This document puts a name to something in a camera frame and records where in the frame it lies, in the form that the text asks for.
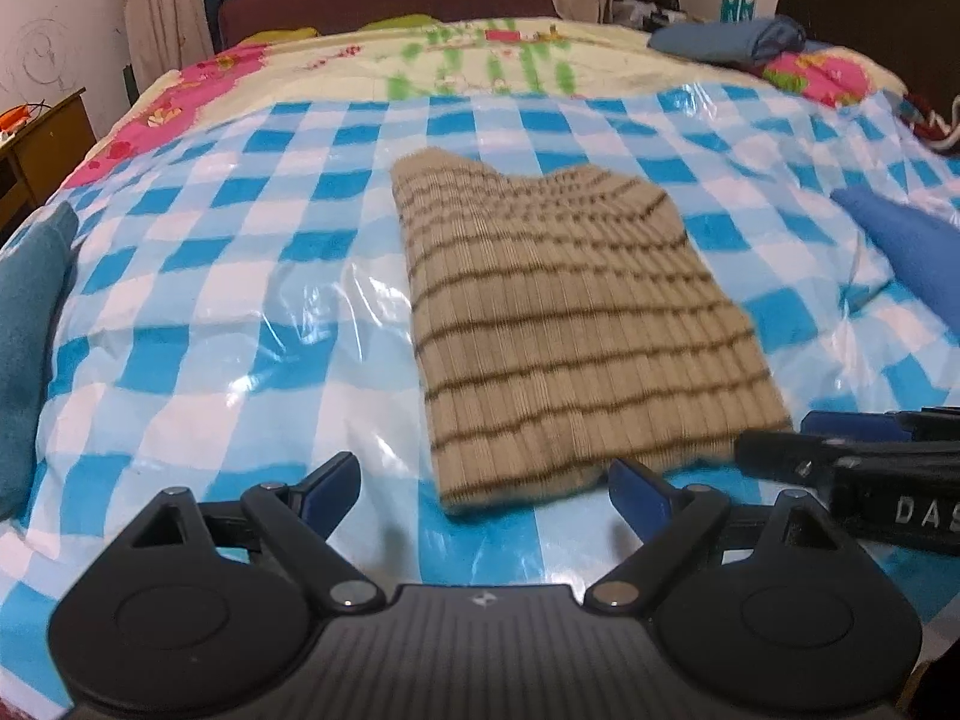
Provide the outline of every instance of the bed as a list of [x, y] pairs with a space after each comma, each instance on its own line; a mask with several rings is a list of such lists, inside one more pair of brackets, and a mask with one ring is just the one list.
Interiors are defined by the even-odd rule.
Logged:
[[[488, 15], [237, 45], [168, 74], [28, 220], [69, 203], [80, 230], [31, 499], [0, 524], [8, 703], [37, 720], [68, 705], [44, 638], [56, 599], [170, 485], [233, 498], [353, 451], [363, 493], [331, 543], [387, 588], [582, 594], [635, 549], [601, 488], [440, 509], [389, 179], [425, 146], [516, 175], [591, 162], [663, 186], [754, 320], [795, 423], [960, 404], [957, 339], [829, 201], [864, 183], [960, 207], [960, 163], [926, 151], [882, 95], [832, 111], [629, 30]], [[726, 467], [674, 481], [746, 502], [779, 491]], [[925, 656], [942, 652], [960, 634], [960, 560], [871, 551], [918, 608]]]

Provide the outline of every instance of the floral pattern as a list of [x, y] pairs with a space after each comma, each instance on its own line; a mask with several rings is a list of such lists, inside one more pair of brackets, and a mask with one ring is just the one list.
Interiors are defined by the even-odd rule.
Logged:
[[333, 59], [347, 59], [351, 56], [357, 56], [361, 50], [363, 50], [362, 46], [347, 46], [344, 49], [339, 50], [339, 52], [336, 52], [334, 55], [321, 56], [319, 59], [314, 59], [312, 62], [309, 62], [304, 66], [304, 70], [319, 70], [321, 67], [324, 67], [326, 63]]
[[783, 53], [760, 71], [779, 90], [830, 108], [855, 105], [874, 89], [856, 62], [828, 52]]
[[266, 50], [265, 46], [236, 47], [182, 70], [177, 84], [165, 90], [141, 116], [121, 127], [64, 186], [90, 184], [121, 162], [179, 138], [195, 122], [203, 105], [226, 94], [242, 77], [263, 66]]

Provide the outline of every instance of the green pattern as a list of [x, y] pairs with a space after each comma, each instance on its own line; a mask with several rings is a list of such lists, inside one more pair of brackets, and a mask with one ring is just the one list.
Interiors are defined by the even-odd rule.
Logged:
[[554, 73], [557, 76], [557, 86], [565, 95], [573, 95], [577, 91], [577, 82], [573, 68], [569, 62], [557, 62]]
[[400, 49], [400, 56], [403, 57], [403, 61], [408, 64], [413, 62], [416, 57], [420, 56], [424, 52], [424, 47], [420, 43], [408, 43], [406, 46]]
[[[490, 85], [493, 87], [493, 81], [503, 81], [506, 83], [507, 76], [503, 74], [503, 63], [499, 60], [497, 55], [492, 53], [487, 57], [487, 74], [490, 76]], [[496, 89], [498, 95], [509, 95], [510, 89], [506, 86], [502, 86], [499, 89]]]
[[[563, 53], [572, 48], [569, 40], [487, 43], [488, 29], [517, 31], [517, 20], [486, 19], [465, 25], [430, 25], [411, 29], [409, 42], [402, 45], [399, 56], [392, 55], [407, 69], [396, 69], [395, 74], [387, 79], [388, 99], [408, 100], [418, 95], [459, 95], [478, 91], [499, 95], [515, 92], [576, 94], [576, 71], [568, 60], [562, 58]], [[551, 32], [551, 37], [558, 37], [554, 30]]]
[[520, 69], [523, 71], [523, 77], [530, 91], [542, 95], [544, 93], [544, 84], [541, 83], [539, 76], [536, 74], [534, 52], [527, 45], [520, 47]]
[[803, 90], [810, 84], [809, 80], [803, 76], [788, 71], [766, 69], [763, 71], [763, 78], [770, 81], [779, 90], [793, 95], [802, 94]]
[[396, 74], [387, 79], [388, 100], [409, 100], [413, 96], [413, 87], [407, 76]]

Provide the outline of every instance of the plastic sheet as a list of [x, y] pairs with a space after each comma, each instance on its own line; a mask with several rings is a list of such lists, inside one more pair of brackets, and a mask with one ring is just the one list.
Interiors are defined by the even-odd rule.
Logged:
[[[603, 488], [472, 517], [440, 510], [389, 176], [424, 146], [511, 175], [589, 161], [663, 186], [755, 319], [797, 424], [811, 408], [958, 402], [955, 338], [896, 290], [827, 197], [856, 179], [909, 201], [889, 167], [901, 163], [928, 168], [907, 186], [934, 193], [935, 175], [942, 196], [960, 196], [944, 160], [899, 127], [882, 98], [833, 112], [721, 85], [621, 100], [293, 103], [65, 191], [80, 217], [77, 269], [37, 433], [43, 469], [23, 520], [0, 525], [0, 580], [14, 587], [0, 626], [17, 620], [42, 641], [45, 618], [19, 589], [51, 608], [162, 488], [234, 499], [342, 450], [360, 459], [363, 488], [330, 542], [387, 590], [546, 581], [582, 596], [637, 547]], [[728, 467], [674, 478], [744, 502], [778, 491]], [[881, 552], [932, 610], [925, 621], [960, 586], [957, 560]], [[923, 587], [910, 586], [917, 572]], [[35, 669], [30, 685], [66, 701], [52, 672]]]

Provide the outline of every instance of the beige knit fabric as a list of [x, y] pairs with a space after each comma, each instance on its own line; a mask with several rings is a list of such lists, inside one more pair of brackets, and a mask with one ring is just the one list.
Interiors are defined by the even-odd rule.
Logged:
[[727, 459], [789, 423], [750, 319], [667, 194], [598, 167], [397, 162], [416, 360], [445, 509], [553, 497], [613, 458]]

